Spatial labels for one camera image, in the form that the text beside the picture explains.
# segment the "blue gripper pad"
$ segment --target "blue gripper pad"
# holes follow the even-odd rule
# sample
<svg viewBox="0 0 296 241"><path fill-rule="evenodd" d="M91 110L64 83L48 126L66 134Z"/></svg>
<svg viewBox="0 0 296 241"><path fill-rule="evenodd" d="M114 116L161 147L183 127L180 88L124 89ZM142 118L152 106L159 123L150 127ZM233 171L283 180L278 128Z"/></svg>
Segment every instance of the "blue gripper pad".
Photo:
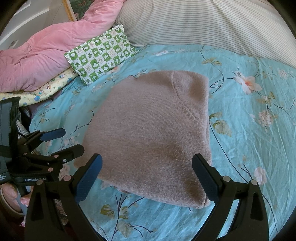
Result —
<svg viewBox="0 0 296 241"><path fill-rule="evenodd" d="M86 164L86 166L88 167L84 166L87 168L87 170L76 185L76 203L79 203L80 201L86 199L93 183L95 182L103 166L102 156L99 154L94 154L89 162Z"/></svg>
<svg viewBox="0 0 296 241"><path fill-rule="evenodd" d="M51 140L63 137L65 134L66 134L65 129L59 128L53 131L47 131L43 133L43 135L40 137L40 140L47 142L47 141L51 141Z"/></svg>

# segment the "pillow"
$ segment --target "pillow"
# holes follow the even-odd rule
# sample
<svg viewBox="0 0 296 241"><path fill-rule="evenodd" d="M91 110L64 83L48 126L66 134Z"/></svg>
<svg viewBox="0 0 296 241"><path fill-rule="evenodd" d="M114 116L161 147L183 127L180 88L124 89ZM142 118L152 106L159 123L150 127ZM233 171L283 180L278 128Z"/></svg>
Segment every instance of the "pillow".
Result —
<svg viewBox="0 0 296 241"><path fill-rule="evenodd" d="M20 97L19 106L26 106L36 104L48 99L70 81L72 81L78 74L72 67L66 69L56 77L52 78L48 83L35 91L16 91L13 93L0 93L0 100L5 100L12 97Z"/></svg>
<svg viewBox="0 0 296 241"><path fill-rule="evenodd" d="M296 40L266 0L128 0L115 24L133 46L205 44L296 68Z"/></svg>
<svg viewBox="0 0 296 241"><path fill-rule="evenodd" d="M37 90L69 68L64 53L110 29L122 4L95 0L81 20L53 24L19 48L0 51L0 92Z"/></svg>
<svg viewBox="0 0 296 241"><path fill-rule="evenodd" d="M65 57L81 80L90 85L135 53L137 51L131 47L123 26L119 25L68 51Z"/></svg>

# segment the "beige knit garment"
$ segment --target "beige knit garment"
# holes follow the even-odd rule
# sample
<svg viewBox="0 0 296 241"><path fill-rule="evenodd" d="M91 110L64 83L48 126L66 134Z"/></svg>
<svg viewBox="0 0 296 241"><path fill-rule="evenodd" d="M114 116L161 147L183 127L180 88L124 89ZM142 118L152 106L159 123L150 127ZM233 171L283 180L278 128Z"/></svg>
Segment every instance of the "beige knit garment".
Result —
<svg viewBox="0 0 296 241"><path fill-rule="evenodd" d="M184 207L209 204L191 161L211 164L208 78L188 71L129 76L115 85L83 140L84 165L103 157L98 176L139 196Z"/></svg>

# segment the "bed sheet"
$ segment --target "bed sheet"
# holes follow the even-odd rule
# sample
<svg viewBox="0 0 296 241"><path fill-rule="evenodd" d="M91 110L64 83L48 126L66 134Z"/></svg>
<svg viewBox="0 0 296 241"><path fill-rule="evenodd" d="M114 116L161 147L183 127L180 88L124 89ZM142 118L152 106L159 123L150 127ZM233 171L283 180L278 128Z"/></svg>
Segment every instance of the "bed sheet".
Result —
<svg viewBox="0 0 296 241"><path fill-rule="evenodd" d="M282 63L204 45L147 46L90 86L77 77L57 99L39 106L31 132L66 130L64 137L43 143L39 151L49 155L82 143L94 113L114 84L129 75L137 78L158 70L208 76L213 166L235 181L258 181L271 240L296 205L296 70ZM70 162L62 175L74 172ZM191 240L214 206L198 210L159 203L120 192L99 179L80 205L108 241ZM220 235L227 232L235 208Z"/></svg>

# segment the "blue floral bed sheet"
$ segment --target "blue floral bed sheet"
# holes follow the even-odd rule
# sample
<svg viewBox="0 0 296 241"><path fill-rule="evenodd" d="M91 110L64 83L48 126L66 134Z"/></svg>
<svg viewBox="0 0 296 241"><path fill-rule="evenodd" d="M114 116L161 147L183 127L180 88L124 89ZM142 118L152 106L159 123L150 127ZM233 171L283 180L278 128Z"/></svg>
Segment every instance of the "blue floral bed sheet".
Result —
<svg viewBox="0 0 296 241"><path fill-rule="evenodd" d="M213 166L235 181L258 181L271 240L296 205L296 70L290 66L211 46L147 46L90 86L75 78L62 95L40 106L30 131L63 127L66 135L43 143L39 151L49 155L82 143L113 85L129 75L137 78L159 70L187 70L209 78ZM70 162L61 175L75 171ZM80 204L107 241L189 241L214 206L196 210L159 203L122 193L99 179ZM235 208L220 236L226 234Z"/></svg>

